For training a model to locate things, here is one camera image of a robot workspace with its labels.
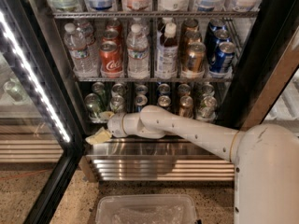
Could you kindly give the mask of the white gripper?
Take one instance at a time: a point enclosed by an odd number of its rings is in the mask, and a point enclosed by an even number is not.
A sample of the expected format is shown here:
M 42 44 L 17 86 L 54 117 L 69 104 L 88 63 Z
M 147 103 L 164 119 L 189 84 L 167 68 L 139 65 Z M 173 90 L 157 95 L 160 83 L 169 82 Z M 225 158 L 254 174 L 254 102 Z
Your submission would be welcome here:
M 108 130 L 100 128 L 95 134 L 87 137 L 85 141 L 90 145 L 97 145 L 108 141 L 112 135 L 117 138 L 123 138 L 126 133 L 123 129 L 124 113 L 117 113 L 114 116 L 114 112 L 105 111 L 100 113 L 100 119 L 109 119 L 107 123 Z

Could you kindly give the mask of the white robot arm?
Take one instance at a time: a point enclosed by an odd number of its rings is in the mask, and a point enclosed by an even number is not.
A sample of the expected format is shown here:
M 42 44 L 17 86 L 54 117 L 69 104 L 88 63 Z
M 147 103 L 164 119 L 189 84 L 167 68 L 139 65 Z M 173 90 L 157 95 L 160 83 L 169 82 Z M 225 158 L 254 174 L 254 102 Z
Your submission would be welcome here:
M 299 138 L 288 129 L 257 125 L 242 132 L 172 114 L 157 105 L 117 113 L 86 138 L 100 144 L 129 135 L 176 134 L 235 166 L 234 224 L 299 223 Z

